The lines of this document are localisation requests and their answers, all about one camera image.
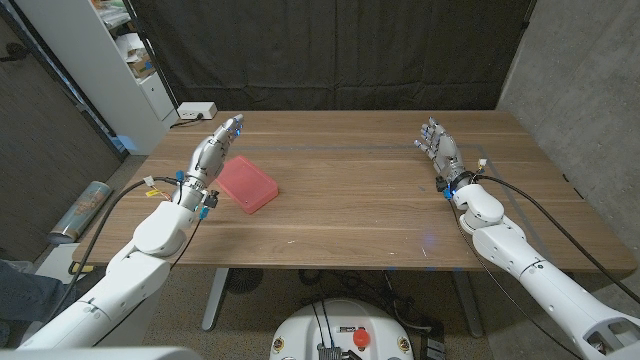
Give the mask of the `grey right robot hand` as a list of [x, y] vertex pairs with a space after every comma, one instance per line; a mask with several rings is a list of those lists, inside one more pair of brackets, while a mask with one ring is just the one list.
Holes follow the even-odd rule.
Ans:
[[461, 152], [446, 129], [435, 118], [430, 117], [421, 126], [420, 134], [421, 137], [414, 141], [414, 145], [433, 162], [437, 174], [437, 191], [449, 189], [455, 192], [468, 185], [472, 173], [465, 168]]

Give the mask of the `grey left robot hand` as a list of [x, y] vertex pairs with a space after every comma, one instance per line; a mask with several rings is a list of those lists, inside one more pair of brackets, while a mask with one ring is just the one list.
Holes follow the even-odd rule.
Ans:
[[218, 177], [231, 144], [241, 133], [243, 123], [243, 114], [229, 118], [196, 147], [185, 175], [186, 185], [204, 189]]

